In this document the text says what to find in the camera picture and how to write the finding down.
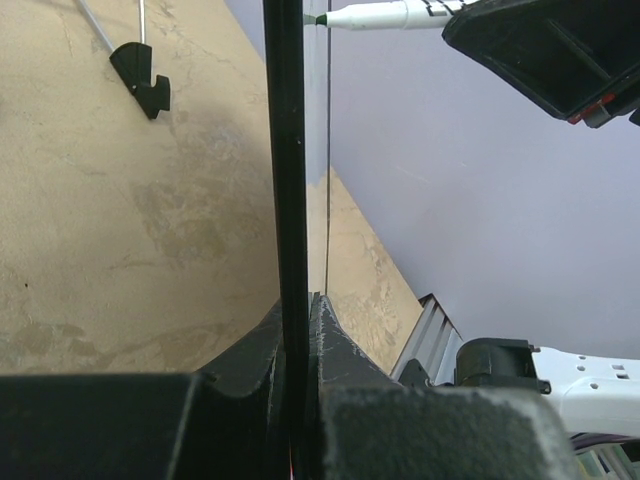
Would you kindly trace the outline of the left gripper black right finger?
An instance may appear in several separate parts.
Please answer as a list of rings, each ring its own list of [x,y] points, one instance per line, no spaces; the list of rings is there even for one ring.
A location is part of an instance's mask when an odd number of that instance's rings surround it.
[[[312,479],[577,479],[559,416],[522,389],[411,388],[342,329],[330,300],[310,312],[307,437]]]

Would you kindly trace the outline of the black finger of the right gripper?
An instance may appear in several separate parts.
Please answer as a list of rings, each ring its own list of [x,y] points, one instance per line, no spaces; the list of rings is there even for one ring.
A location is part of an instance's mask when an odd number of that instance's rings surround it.
[[[639,122],[637,0],[478,1],[442,37],[555,119]]]

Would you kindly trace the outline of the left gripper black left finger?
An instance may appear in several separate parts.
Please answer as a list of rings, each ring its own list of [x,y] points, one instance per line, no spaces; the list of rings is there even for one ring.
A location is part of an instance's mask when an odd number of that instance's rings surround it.
[[[282,479],[281,309],[194,372],[5,376],[5,479]]]

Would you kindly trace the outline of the white whiteboard with dark frame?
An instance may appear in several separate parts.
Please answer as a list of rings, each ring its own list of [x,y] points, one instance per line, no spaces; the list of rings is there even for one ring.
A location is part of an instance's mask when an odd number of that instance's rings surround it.
[[[263,4],[277,251],[292,473],[317,479],[319,299],[328,279],[329,1]]]

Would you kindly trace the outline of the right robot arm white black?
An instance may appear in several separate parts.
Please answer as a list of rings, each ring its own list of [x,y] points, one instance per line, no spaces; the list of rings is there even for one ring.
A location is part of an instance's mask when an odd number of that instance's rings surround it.
[[[421,1],[412,28],[439,28],[453,49],[487,68],[552,118],[600,128],[639,122],[636,1]],[[639,363],[480,339],[457,354],[456,382],[538,391],[565,428],[636,438]]]

